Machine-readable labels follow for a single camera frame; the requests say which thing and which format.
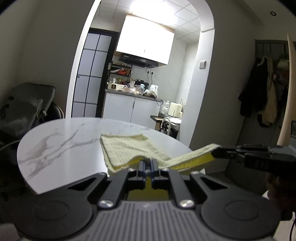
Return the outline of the yellow knitted towel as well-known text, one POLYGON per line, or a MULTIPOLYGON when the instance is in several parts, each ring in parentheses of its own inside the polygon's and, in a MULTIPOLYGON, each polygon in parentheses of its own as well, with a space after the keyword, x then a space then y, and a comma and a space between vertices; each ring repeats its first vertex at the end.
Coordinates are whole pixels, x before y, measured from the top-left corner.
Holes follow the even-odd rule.
POLYGON ((160 169, 169 168, 182 174, 201 169, 204 174, 205 165, 215 160, 212 152, 220 147, 218 144, 209 144, 182 156, 170 158, 143 134, 133 136, 102 134, 100 144, 110 176, 126 168, 136 168, 143 159, 156 160, 160 169))

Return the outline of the hanging coats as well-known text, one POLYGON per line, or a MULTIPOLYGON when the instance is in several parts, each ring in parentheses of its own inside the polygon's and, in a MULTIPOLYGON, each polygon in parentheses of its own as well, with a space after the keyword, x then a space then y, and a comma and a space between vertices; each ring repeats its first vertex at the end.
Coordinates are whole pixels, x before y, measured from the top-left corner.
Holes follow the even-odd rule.
POLYGON ((273 126, 287 97, 288 74, 287 54, 276 59, 271 56, 258 59, 238 97, 240 115, 257 117, 259 125, 264 128, 273 126))

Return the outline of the white kitchen cabinet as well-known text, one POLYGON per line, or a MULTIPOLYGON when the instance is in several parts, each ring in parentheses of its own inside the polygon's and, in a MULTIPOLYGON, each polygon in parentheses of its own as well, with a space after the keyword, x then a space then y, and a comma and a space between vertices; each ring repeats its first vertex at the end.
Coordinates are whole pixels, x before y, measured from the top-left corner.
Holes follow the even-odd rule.
POLYGON ((161 99, 106 90, 102 117, 154 129, 151 116, 158 115, 162 103, 161 99))

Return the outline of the white electric kettle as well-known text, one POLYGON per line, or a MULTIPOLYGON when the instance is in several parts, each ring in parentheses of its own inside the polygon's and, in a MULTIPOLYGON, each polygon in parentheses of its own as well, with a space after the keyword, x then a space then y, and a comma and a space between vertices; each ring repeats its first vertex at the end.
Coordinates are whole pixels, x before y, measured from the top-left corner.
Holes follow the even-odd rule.
POLYGON ((158 97, 158 85, 152 84, 149 91, 157 98, 158 97))

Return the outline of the black kitchen shelf rack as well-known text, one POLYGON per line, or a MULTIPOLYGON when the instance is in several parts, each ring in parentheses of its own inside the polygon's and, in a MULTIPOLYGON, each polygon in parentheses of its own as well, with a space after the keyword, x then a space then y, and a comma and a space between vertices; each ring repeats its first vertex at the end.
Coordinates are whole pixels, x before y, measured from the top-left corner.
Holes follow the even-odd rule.
POLYGON ((111 62, 108 66, 108 83, 126 85, 130 83, 132 65, 126 63, 111 62))

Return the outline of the black range hood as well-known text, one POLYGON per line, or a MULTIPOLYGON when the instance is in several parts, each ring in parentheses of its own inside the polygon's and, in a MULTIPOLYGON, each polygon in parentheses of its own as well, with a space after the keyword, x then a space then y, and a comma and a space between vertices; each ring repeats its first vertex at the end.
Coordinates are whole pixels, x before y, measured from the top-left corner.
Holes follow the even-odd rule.
POLYGON ((156 61, 125 53, 120 55, 119 61, 142 68, 155 68, 159 66, 159 63, 156 61))

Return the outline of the black bag on chair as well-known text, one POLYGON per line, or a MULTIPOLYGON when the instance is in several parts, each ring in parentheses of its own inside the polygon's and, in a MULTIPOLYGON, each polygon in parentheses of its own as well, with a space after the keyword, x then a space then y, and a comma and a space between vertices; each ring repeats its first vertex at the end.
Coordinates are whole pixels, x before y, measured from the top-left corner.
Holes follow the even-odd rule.
POLYGON ((22 83, 14 87, 1 108, 1 147, 19 141, 34 127, 64 118, 53 102, 56 88, 51 85, 22 83))

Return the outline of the black framed glass door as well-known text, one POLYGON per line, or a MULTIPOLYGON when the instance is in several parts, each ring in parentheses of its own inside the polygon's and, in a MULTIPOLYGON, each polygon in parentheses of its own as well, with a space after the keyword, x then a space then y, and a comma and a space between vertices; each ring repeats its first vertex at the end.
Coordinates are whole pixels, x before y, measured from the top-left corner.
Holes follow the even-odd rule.
POLYGON ((119 33, 90 28, 76 75, 71 117, 102 117, 108 67, 119 33))

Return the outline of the white upper cabinet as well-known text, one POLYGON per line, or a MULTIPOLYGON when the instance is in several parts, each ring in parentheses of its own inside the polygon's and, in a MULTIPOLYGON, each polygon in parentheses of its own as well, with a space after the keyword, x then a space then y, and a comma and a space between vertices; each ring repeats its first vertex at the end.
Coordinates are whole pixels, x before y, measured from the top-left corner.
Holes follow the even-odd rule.
POLYGON ((126 15, 116 51, 167 65, 174 36, 173 30, 163 25, 126 15))

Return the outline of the wall light switch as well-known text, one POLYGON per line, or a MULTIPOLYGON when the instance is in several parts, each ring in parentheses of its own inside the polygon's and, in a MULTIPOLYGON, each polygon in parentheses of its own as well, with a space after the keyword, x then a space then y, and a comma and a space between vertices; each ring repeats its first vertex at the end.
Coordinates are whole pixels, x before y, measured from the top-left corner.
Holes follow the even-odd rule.
POLYGON ((199 62, 199 69, 205 69, 206 68, 206 64, 207 64, 207 61, 206 60, 201 60, 199 62))

